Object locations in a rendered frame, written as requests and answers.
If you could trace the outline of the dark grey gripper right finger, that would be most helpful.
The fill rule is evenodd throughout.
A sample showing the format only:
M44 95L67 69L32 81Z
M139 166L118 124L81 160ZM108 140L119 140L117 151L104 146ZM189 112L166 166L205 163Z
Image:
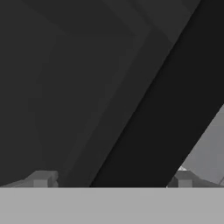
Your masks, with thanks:
M223 185L218 185L213 182L199 178L192 171L177 171L167 186L168 187L223 188Z

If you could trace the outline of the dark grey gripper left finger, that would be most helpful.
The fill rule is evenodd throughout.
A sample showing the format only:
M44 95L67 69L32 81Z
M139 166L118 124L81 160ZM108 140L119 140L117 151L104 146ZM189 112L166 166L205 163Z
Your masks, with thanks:
M35 171L25 179L5 185L4 188L12 187L58 187L57 171Z

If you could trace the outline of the dark grey microwave door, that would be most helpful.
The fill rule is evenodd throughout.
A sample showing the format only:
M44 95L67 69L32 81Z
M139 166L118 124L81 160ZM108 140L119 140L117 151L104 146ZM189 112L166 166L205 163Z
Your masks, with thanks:
M0 186L66 172L145 37L200 0L0 0Z

